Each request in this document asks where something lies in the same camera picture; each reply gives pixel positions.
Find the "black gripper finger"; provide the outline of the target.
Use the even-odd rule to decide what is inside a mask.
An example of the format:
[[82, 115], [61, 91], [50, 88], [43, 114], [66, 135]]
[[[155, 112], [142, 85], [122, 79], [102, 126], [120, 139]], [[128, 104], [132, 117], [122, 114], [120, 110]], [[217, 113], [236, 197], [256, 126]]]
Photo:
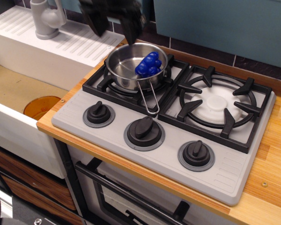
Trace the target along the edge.
[[92, 31], [97, 36], [101, 37], [109, 28], [107, 16], [103, 15], [98, 9], [95, 9], [89, 0], [80, 0], [79, 3], [79, 8], [84, 20]]
[[142, 34], [147, 20], [140, 10], [133, 10], [127, 11], [120, 18], [120, 23], [128, 44], [133, 45], [136, 39]]

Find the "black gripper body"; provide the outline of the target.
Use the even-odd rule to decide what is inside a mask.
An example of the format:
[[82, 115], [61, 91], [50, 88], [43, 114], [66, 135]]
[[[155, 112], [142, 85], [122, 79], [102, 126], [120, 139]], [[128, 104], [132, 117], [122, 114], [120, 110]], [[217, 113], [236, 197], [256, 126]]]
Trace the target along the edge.
[[90, 0], [95, 9], [103, 15], [120, 19], [127, 11], [140, 10], [141, 4], [137, 0]]

